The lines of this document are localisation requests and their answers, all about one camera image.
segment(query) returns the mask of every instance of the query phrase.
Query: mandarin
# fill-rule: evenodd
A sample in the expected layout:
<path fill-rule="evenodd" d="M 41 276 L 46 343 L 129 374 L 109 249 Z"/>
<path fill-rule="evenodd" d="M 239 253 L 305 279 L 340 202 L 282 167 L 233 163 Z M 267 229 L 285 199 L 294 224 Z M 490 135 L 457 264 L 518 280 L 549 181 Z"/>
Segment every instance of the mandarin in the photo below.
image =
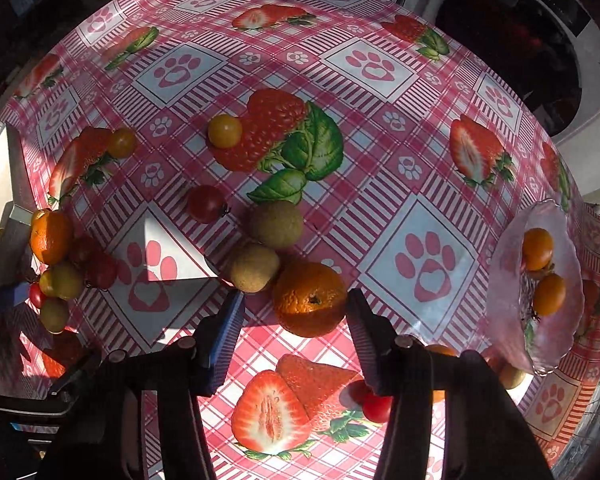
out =
<path fill-rule="evenodd" d="M 300 337 L 328 334 L 345 314 L 347 288 L 331 267 L 294 261 L 280 274 L 273 289 L 278 322 Z"/>
<path fill-rule="evenodd" d="M 442 355 L 451 355 L 453 357 L 458 357 L 458 352 L 456 352 L 453 348 L 449 348 L 444 345 L 428 345 L 425 347 L 430 352 L 435 352 L 436 354 Z M 445 400 L 445 391 L 444 390 L 433 390 L 433 403 L 440 402 L 441 400 Z"/>
<path fill-rule="evenodd" d="M 45 209 L 31 224 L 31 250 L 42 263 L 64 260 L 74 239 L 74 225 L 62 211 Z"/>
<path fill-rule="evenodd" d="M 554 256 L 554 239 L 549 231 L 534 227 L 525 232 L 522 241 L 522 259 L 527 270 L 540 270 L 546 267 Z"/>
<path fill-rule="evenodd" d="M 560 310 L 566 296 L 564 279 L 554 273 L 548 274 L 536 287 L 533 308 L 538 316 L 550 316 Z"/>

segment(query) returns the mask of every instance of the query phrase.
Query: tablecloth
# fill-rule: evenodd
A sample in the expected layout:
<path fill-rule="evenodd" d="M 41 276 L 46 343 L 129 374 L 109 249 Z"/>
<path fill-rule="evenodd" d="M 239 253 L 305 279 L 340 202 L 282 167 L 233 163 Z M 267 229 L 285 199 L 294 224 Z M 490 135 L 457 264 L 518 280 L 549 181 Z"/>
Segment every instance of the tablecloth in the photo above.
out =
<path fill-rule="evenodd" d="M 245 14 L 280 5 L 295 11 Z M 261 27 L 249 28 L 254 23 Z M 107 292 L 90 289 L 78 298 L 69 327 L 83 341 L 104 352 L 156 351 L 191 334 L 222 303 L 226 286 L 200 278 L 221 267 L 242 238 L 241 221 L 253 205 L 249 194 L 272 178 L 261 170 L 282 169 L 226 170 L 206 146 L 205 127 L 222 112 L 243 115 L 261 88 L 311 102 L 344 140 L 340 165 L 301 188 L 305 230 L 297 252 L 362 288 L 399 333 L 457 351 L 485 348 L 482 320 L 495 244 L 518 211 L 547 197 L 568 215 L 583 276 L 600 285 L 600 217 L 583 204 L 520 98 L 442 31 L 387 0 L 113 0 L 56 45 L 0 114 L 0 129 L 9 122 L 22 135 L 40 207 L 62 150 L 85 126 L 124 124 L 138 132 L 133 156 L 119 161 L 100 186 L 81 186 L 70 206 L 75 224 L 130 276 Z M 499 174 L 483 186 L 467 182 L 450 146 L 454 121 L 467 120 L 462 116 L 495 133 L 510 154 L 512 182 Z M 210 225 L 193 221 L 184 201 L 193 184 L 218 186 L 231 213 Z M 162 276 L 167 258 L 176 265 L 163 267 L 170 270 Z M 169 281 L 140 280 L 143 269 Z M 213 398 L 200 399 L 218 478 L 239 472 L 248 478 L 371 478 L 384 435 L 372 424 L 344 442 L 313 434 L 310 458 L 293 452 L 252 460 L 235 445 L 235 403 L 251 378 L 275 369 L 284 354 L 360 370 L 345 322 L 324 337 L 304 339 L 276 324 L 267 294 L 248 296 L 246 304 L 227 381 Z M 0 390 L 42 396 L 50 380 L 39 347 L 48 339 L 36 311 L 17 309 L 8 323 L 26 355 L 16 354 Z M 559 370 L 533 378 L 520 401 L 550 464 L 599 376 L 600 315 Z M 144 402 L 154 476 L 161 469 L 155 397 L 148 394 Z M 432 414 L 427 478 L 440 478 L 443 443 L 440 402 Z"/>

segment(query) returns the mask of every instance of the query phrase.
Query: cherry tomato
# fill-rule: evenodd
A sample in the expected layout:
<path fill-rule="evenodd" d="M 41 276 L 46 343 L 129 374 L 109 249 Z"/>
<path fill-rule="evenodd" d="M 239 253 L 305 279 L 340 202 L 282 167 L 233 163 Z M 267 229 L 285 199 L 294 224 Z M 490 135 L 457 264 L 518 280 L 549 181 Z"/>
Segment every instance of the cherry tomato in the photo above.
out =
<path fill-rule="evenodd" d="M 213 186 L 196 186 L 187 198 L 189 213 L 201 224 L 211 224 L 229 212 L 222 192 Z"/>
<path fill-rule="evenodd" d="M 96 288 L 107 290 L 118 277 L 118 263 L 107 253 L 97 253 L 87 264 L 85 278 Z"/>
<path fill-rule="evenodd" d="M 369 388 L 365 381 L 353 381 L 347 386 L 347 391 L 351 400 L 359 406 L 363 406 L 366 400 L 366 396 L 369 394 L 373 395 L 371 388 Z"/>
<path fill-rule="evenodd" d="M 389 420 L 393 400 L 393 397 L 378 397 L 373 393 L 368 394 L 365 403 L 362 405 L 362 413 L 367 420 L 384 424 Z"/>
<path fill-rule="evenodd" d="M 240 119 L 228 114 L 216 115 L 209 121 L 207 135 L 209 142 L 216 148 L 232 148 L 240 142 L 242 123 Z"/>
<path fill-rule="evenodd" d="M 97 253 L 102 252 L 102 248 L 96 240 L 89 235 L 83 235 L 77 240 L 69 250 L 69 260 L 76 266 L 82 268 Z"/>
<path fill-rule="evenodd" d="M 31 283 L 29 287 L 29 301 L 35 308 L 40 308 L 45 302 L 46 296 L 40 290 L 40 284 L 38 282 Z"/>
<path fill-rule="evenodd" d="M 118 128 L 109 139 L 107 151 L 113 158 L 127 158 L 136 150 L 138 140 L 131 128 Z"/>

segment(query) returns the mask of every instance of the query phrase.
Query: red cherry tomato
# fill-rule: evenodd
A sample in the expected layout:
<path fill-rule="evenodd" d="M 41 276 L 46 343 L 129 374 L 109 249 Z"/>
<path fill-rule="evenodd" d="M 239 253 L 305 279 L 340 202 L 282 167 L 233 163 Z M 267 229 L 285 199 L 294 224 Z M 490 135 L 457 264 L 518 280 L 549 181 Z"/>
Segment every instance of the red cherry tomato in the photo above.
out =
<path fill-rule="evenodd" d="M 347 386 L 347 393 L 349 393 L 351 400 L 359 406 L 364 405 L 366 396 L 373 395 L 371 388 L 366 385 L 365 381 L 353 381 Z"/>
<path fill-rule="evenodd" d="M 29 301 L 35 308 L 40 308 L 45 302 L 46 296 L 40 290 L 40 284 L 38 282 L 31 283 L 29 287 Z"/>
<path fill-rule="evenodd" d="M 384 424 L 389 420 L 393 400 L 393 397 L 378 397 L 373 393 L 368 394 L 365 403 L 362 405 L 362 413 L 367 420 Z"/>
<path fill-rule="evenodd" d="M 189 213 L 201 224 L 211 224 L 229 212 L 222 192 L 213 186 L 196 186 L 187 198 Z"/>
<path fill-rule="evenodd" d="M 118 263 L 110 254 L 98 253 L 87 263 L 85 278 L 96 288 L 107 290 L 117 277 Z"/>
<path fill-rule="evenodd" d="M 89 235 L 83 235 L 74 240 L 71 250 L 69 250 L 69 260 L 76 267 L 82 268 L 97 253 L 101 253 L 102 248 L 96 240 Z"/>

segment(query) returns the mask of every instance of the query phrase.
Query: round fruit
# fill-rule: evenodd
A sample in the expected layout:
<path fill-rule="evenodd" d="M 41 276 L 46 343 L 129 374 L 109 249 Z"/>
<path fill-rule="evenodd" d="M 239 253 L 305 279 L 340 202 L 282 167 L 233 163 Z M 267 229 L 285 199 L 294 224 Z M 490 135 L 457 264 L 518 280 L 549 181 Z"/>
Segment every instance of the round fruit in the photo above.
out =
<path fill-rule="evenodd" d="M 444 345 L 428 345 L 426 349 L 430 352 L 435 352 L 436 354 L 451 355 L 454 357 L 458 356 L 458 352 Z M 433 403 L 435 404 L 441 400 L 445 400 L 445 391 L 433 390 Z"/>
<path fill-rule="evenodd" d="M 38 282 L 31 283 L 29 287 L 29 301 L 35 308 L 40 308 L 46 300 L 46 295 L 43 294 Z"/>
<path fill-rule="evenodd" d="M 109 139 L 107 151 L 113 158 L 128 158 L 136 150 L 138 139 L 131 128 L 118 128 Z"/>
<path fill-rule="evenodd" d="M 365 381 L 353 381 L 346 387 L 347 393 L 351 400 L 359 406 L 363 406 L 366 400 L 366 396 L 373 395 L 371 388 L 369 388 Z"/>
<path fill-rule="evenodd" d="M 87 282 L 100 290 L 108 290 L 118 277 L 118 262 L 107 253 L 94 254 L 86 268 Z"/>
<path fill-rule="evenodd" d="M 99 243 L 89 235 L 83 235 L 72 244 L 69 259 L 78 268 L 82 268 L 92 256 L 100 252 L 102 252 L 102 248 Z"/>
<path fill-rule="evenodd" d="M 58 298 L 46 298 L 40 307 L 40 323 L 52 334 L 59 334 L 69 321 L 69 306 Z"/>
<path fill-rule="evenodd" d="M 391 415 L 391 403 L 393 397 L 378 397 L 371 393 L 366 396 L 365 403 L 362 405 L 362 413 L 366 420 L 377 424 L 384 424 Z"/>
<path fill-rule="evenodd" d="M 302 235 L 304 220 L 298 208 L 287 200 L 259 204 L 249 224 L 249 231 L 261 244 L 271 249 L 286 249 Z"/>
<path fill-rule="evenodd" d="M 554 239 L 549 231 L 534 227 L 525 232 L 522 241 L 522 258 L 527 270 L 540 270 L 547 266 L 554 255 Z"/>
<path fill-rule="evenodd" d="M 293 262 L 273 289 L 273 309 L 285 330 L 300 337 L 328 334 L 345 314 L 347 288 L 331 267 Z"/>
<path fill-rule="evenodd" d="M 211 224 L 229 212 L 222 192 L 213 186 L 196 186 L 187 198 L 189 213 L 201 224 Z"/>
<path fill-rule="evenodd" d="M 550 316 L 558 312 L 567 295 L 567 287 L 561 276 L 549 274 L 545 276 L 534 293 L 533 308 L 538 316 Z"/>
<path fill-rule="evenodd" d="M 522 370 L 514 368 L 509 363 L 504 363 L 502 370 L 498 374 L 498 378 L 504 386 L 505 390 L 513 390 L 522 384 L 526 374 Z"/>
<path fill-rule="evenodd" d="M 58 296 L 53 287 L 53 275 L 51 267 L 49 267 L 45 272 L 40 274 L 40 279 L 38 280 L 38 285 L 40 286 L 42 294 L 49 298 L 56 298 Z"/>
<path fill-rule="evenodd" d="M 234 147 L 242 137 L 240 119 L 228 114 L 216 115 L 209 121 L 207 135 L 216 148 L 226 150 Z"/>
<path fill-rule="evenodd" d="M 229 279 L 235 288 L 243 292 L 259 292 L 279 269 L 280 258 L 274 251 L 263 245 L 246 244 L 234 256 Z"/>
<path fill-rule="evenodd" d="M 71 262 L 60 262 L 43 272 L 40 276 L 41 288 L 43 276 L 45 288 L 42 290 L 46 294 L 45 289 L 49 287 L 51 294 L 48 296 L 55 296 L 61 300 L 74 300 L 84 290 L 84 276 Z"/>
<path fill-rule="evenodd" d="M 64 260 L 74 238 L 74 226 L 62 211 L 44 210 L 31 226 L 31 250 L 42 263 Z"/>

